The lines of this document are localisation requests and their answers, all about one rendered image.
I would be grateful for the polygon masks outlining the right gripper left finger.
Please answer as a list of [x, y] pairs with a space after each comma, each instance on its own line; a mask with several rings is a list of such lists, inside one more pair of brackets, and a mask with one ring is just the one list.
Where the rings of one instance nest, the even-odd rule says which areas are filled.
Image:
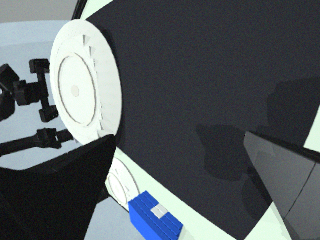
[[115, 151], [107, 134], [27, 169], [0, 167], [0, 207], [32, 240], [84, 240]]

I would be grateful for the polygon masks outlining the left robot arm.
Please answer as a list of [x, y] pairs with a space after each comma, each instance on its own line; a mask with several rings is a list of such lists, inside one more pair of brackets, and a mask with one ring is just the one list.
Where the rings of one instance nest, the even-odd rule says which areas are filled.
[[[14, 114], [15, 101], [17, 102], [18, 106], [30, 105], [31, 103], [39, 102], [39, 100], [34, 101], [34, 95], [32, 91], [34, 83], [26, 84], [26, 80], [19, 79], [20, 77], [7, 63], [0, 66], [0, 89], [2, 90], [2, 93], [0, 94], [0, 122], [2, 120], [6, 120], [12, 114]], [[0, 157], [33, 147], [50, 147], [54, 149], [60, 149], [62, 147], [61, 143], [74, 140], [68, 129], [56, 131], [56, 128], [45, 127], [36, 131], [37, 133], [33, 136], [0, 143]], [[58, 140], [55, 136], [57, 136]]]

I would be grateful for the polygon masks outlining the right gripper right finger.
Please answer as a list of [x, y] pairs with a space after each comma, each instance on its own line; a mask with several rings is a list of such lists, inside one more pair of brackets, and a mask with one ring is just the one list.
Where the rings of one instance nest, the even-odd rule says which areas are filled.
[[243, 143], [291, 240], [320, 240], [320, 152], [255, 131]]

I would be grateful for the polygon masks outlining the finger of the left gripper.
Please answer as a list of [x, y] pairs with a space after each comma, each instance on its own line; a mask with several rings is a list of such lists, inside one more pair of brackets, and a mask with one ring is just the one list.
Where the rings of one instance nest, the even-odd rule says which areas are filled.
[[[50, 73], [50, 62], [46, 63], [36, 63], [35, 68], [36, 68], [36, 74], [42, 74], [42, 73]], [[49, 70], [48, 70], [49, 68]]]
[[59, 113], [58, 110], [55, 110], [55, 109], [57, 109], [56, 105], [44, 109], [46, 118], [50, 118], [50, 117], [58, 114]]

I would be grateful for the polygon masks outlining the black rectangular mat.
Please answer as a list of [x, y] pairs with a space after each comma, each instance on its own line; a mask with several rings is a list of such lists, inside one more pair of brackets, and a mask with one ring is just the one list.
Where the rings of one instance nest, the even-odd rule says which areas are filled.
[[118, 68], [116, 147], [244, 240], [273, 202], [245, 132], [303, 147], [320, 106], [320, 0], [112, 0], [85, 20]]

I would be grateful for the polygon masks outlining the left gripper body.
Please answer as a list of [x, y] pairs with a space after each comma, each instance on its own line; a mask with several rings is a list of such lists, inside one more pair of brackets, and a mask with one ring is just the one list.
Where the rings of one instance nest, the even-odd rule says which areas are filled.
[[[29, 61], [30, 74], [36, 73], [35, 64], [41, 63], [41, 62], [46, 63], [46, 62], [49, 62], [49, 60], [47, 58], [43, 58], [43, 59], [31, 59]], [[44, 73], [37, 74], [37, 79], [38, 79], [38, 82], [33, 82], [35, 84], [33, 85], [34, 87], [32, 87], [34, 101], [36, 101], [36, 100], [41, 101], [42, 109], [39, 110], [41, 121], [42, 122], [49, 122], [49, 121], [57, 118], [59, 114], [56, 114], [51, 118], [47, 118], [47, 120], [45, 119], [46, 116], [45, 116], [44, 109], [49, 108], [53, 105], [49, 106], [49, 101], [48, 101], [49, 94], [48, 94], [48, 90], [47, 90], [45, 74]]]

